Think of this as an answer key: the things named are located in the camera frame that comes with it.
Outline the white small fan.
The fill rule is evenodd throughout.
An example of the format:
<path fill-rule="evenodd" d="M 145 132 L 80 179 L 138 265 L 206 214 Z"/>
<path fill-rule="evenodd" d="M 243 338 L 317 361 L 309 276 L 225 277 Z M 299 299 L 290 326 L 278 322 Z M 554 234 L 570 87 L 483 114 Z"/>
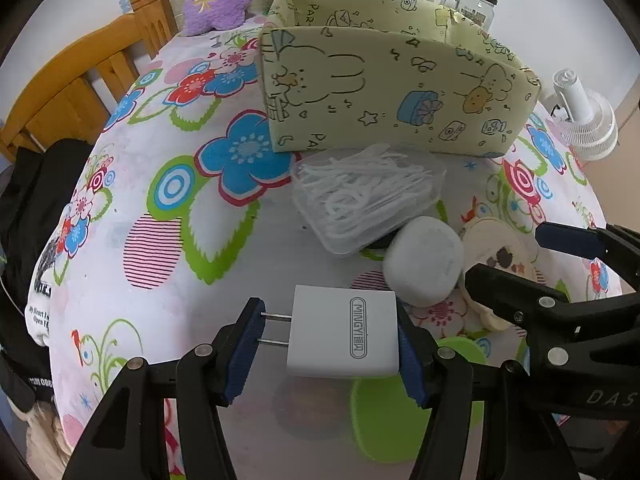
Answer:
<path fill-rule="evenodd" d="M 566 118 L 558 123 L 563 139 L 582 162 L 596 162 L 614 151 L 618 128 L 612 105 L 597 91 L 585 88 L 574 70 L 553 75 L 553 88 Z"/>

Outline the round cream compact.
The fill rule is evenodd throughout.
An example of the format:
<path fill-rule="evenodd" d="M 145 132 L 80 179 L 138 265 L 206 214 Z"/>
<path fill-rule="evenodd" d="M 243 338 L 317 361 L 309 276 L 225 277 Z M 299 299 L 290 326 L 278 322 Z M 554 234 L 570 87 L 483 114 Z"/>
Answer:
<path fill-rule="evenodd" d="M 464 263 L 458 281 L 461 295 L 485 328 L 492 332 L 504 332 L 512 324 L 498 318 L 488 307 L 470 297 L 464 284 L 465 272 L 474 264 L 484 263 L 543 285 L 546 284 L 546 278 L 530 262 L 528 250 L 506 222 L 494 217 L 474 218 L 462 226 L 460 238 L 464 250 Z"/>

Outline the black clothing on chair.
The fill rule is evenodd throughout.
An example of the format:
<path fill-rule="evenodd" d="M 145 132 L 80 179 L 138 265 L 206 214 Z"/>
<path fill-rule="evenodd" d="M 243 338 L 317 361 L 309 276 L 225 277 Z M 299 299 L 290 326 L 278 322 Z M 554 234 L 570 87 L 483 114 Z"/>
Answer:
<path fill-rule="evenodd" d="M 63 139 L 44 153 L 20 148 L 1 171 L 1 389 L 22 412 L 53 396 L 49 350 L 25 323 L 32 274 L 92 146 Z"/>

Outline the clear box of floss picks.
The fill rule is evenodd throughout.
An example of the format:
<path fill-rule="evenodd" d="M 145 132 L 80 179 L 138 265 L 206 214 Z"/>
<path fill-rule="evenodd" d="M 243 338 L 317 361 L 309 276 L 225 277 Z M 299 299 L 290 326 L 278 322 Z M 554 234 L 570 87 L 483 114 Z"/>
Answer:
<path fill-rule="evenodd" d="M 346 257 L 435 205 L 446 165 L 408 144 L 332 148 L 292 169 L 293 203 L 321 245 Z"/>

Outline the wooden chair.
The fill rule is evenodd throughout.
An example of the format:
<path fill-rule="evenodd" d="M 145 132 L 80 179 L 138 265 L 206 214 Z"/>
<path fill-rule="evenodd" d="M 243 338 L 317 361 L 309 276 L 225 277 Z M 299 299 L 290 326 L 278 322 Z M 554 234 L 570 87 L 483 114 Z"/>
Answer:
<path fill-rule="evenodd" d="M 150 58 L 178 32 L 169 0 L 129 0 L 132 11 L 74 41 L 50 59 L 18 96 L 1 128 L 1 155 L 47 151 L 58 140 L 96 142 L 108 111 L 88 79 L 96 70 L 120 101 L 139 77 L 128 49 L 144 44 Z"/>

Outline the yellow patterned storage box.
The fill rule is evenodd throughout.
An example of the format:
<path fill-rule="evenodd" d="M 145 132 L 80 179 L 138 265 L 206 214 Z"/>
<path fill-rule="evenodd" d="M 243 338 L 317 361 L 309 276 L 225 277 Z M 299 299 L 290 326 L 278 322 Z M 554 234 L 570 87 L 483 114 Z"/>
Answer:
<path fill-rule="evenodd" d="M 278 152 L 389 143 L 501 156 L 540 91 L 507 46 L 425 0 L 273 0 L 259 49 Z"/>

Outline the white power adapter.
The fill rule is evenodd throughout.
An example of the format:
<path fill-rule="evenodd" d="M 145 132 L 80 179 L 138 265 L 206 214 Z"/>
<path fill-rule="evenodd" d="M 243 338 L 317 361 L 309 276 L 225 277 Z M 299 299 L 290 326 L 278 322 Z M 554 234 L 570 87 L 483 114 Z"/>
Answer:
<path fill-rule="evenodd" d="M 298 285 L 291 314 L 262 317 L 290 324 L 287 341 L 258 342 L 285 348 L 293 376 L 388 377 L 399 370 L 397 299 L 389 290 Z"/>

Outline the white oval earbud case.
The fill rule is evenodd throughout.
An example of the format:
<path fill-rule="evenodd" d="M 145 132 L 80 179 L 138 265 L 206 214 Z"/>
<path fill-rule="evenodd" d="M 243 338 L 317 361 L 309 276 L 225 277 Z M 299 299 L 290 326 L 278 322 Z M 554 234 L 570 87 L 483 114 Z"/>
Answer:
<path fill-rule="evenodd" d="M 463 260 L 462 241 L 448 224 L 433 217 L 416 217 L 388 246 L 384 280 L 410 306 L 431 307 L 454 290 Z"/>

